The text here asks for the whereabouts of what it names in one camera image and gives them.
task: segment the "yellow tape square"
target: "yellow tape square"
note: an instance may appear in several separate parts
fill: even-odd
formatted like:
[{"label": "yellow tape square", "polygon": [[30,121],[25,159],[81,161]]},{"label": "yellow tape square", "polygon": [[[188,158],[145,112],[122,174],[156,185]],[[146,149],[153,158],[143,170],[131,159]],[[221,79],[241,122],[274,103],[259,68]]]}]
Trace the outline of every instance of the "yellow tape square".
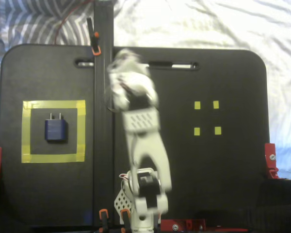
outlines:
[{"label": "yellow tape square", "polygon": [[221,135],[222,134],[222,130],[220,126],[214,127],[214,134],[215,135]]},{"label": "yellow tape square", "polygon": [[218,108],[219,108],[219,101],[215,100],[215,101],[213,102],[213,108],[214,108],[214,109],[218,109]]},{"label": "yellow tape square", "polygon": [[194,109],[200,109],[200,101],[194,102]]},{"label": "yellow tape square", "polygon": [[[37,108],[76,108],[77,118],[77,153],[75,154],[31,154],[30,122],[31,109]],[[68,163],[85,160],[85,100],[38,100],[23,101],[21,129],[21,162],[22,163]]]},{"label": "yellow tape square", "polygon": [[200,136],[200,128],[194,128],[194,136]]}]

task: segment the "wrinkled white sheet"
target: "wrinkled white sheet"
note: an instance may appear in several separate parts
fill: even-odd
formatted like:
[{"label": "wrinkled white sheet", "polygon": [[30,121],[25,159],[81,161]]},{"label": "wrinkled white sheet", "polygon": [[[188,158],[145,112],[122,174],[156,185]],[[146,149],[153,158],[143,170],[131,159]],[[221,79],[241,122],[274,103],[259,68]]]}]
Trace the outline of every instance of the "wrinkled white sheet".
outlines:
[{"label": "wrinkled white sheet", "polygon": [[[6,8],[20,6],[0,18],[0,51],[19,43],[52,43],[54,34],[47,34],[42,40],[39,35],[44,36],[43,33],[19,38],[26,30],[37,28],[25,18],[22,22],[24,14],[17,12],[30,9],[30,1],[0,1],[6,2],[0,6],[0,16],[7,12]],[[62,6],[67,1],[71,0],[57,0]],[[51,12],[52,7],[43,2],[50,1],[40,3],[41,8]],[[86,14],[92,16],[90,8],[86,9]],[[118,0],[114,13],[116,46],[247,49],[257,53],[267,67],[270,136],[271,142],[276,143],[279,176],[291,179],[291,0]],[[48,23],[60,22],[51,14],[41,18],[39,11],[32,16],[39,19],[39,24],[46,22],[45,17],[49,17]],[[10,30],[7,20],[13,19],[23,24],[25,30]],[[73,20],[71,16],[69,23],[73,24]],[[78,21],[80,28],[85,29],[81,22],[85,20]],[[88,44],[88,40],[76,40],[80,34],[69,36],[69,23],[60,34],[68,38],[60,39],[60,43]]]}]

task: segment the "robotic arm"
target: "robotic arm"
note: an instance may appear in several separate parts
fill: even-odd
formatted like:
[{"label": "robotic arm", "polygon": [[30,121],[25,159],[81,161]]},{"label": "robotic arm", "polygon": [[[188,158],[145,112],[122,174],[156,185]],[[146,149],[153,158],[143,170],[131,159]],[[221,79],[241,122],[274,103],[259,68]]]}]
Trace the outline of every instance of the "robotic arm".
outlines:
[{"label": "robotic arm", "polygon": [[[134,232],[149,233],[154,231],[158,216],[168,211],[166,192],[172,187],[168,157],[159,133],[158,96],[148,70],[132,51],[121,50],[108,71],[115,109],[123,115],[129,151],[130,171],[122,189],[132,202],[130,227]],[[146,99],[146,106],[139,104],[142,99]],[[146,157],[157,171],[139,168]]]}]

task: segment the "black platform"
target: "black platform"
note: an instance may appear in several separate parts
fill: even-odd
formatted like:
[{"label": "black platform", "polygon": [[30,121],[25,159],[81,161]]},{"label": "black platform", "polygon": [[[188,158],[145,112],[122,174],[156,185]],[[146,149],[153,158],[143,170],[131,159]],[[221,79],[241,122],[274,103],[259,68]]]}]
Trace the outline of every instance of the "black platform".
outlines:
[{"label": "black platform", "polygon": [[[269,142],[262,60],[244,50],[131,49],[150,63],[160,99],[162,139],[173,184],[169,212],[163,218],[256,206],[265,179],[264,143]],[[93,199],[93,191],[104,195],[95,189],[93,172],[114,169],[114,180],[105,183],[105,190],[115,198],[120,189],[118,175],[129,170],[120,115],[114,115],[113,163],[93,163],[94,82],[101,77],[94,77],[92,68],[74,65],[84,58],[92,58],[90,47],[23,45],[11,49],[2,62],[0,147],[5,201],[31,226],[92,225],[99,211],[95,203],[104,204]],[[194,68],[174,69],[172,63],[194,64]],[[86,100],[85,162],[21,163],[24,100]],[[219,101],[219,109],[213,109],[214,100]],[[194,109],[195,101],[200,101],[200,110]],[[214,134],[216,126],[222,128],[221,135]],[[195,127],[200,128],[200,136],[194,136]],[[32,130],[43,134],[43,128]],[[113,201],[104,202],[110,206]]]}]

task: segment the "cable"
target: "cable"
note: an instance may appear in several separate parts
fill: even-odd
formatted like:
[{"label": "cable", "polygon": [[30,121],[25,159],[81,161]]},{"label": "cable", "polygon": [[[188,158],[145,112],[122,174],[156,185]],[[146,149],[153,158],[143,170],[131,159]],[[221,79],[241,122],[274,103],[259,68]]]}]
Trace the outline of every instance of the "cable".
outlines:
[{"label": "cable", "polygon": [[77,10],[80,6],[82,5],[86,5],[86,4],[89,4],[91,2],[94,2],[95,0],[88,0],[88,1],[85,1],[85,2],[82,2],[80,3],[79,5],[77,5],[75,8],[73,8],[68,14],[67,16],[62,20],[61,24],[59,25],[57,31],[56,31],[56,34],[55,34],[55,39],[54,39],[54,45],[57,44],[57,37],[58,37],[58,34],[59,34],[59,30],[62,28],[63,24],[67,21],[68,17],[71,15],[71,13],[73,13],[75,10]]}]

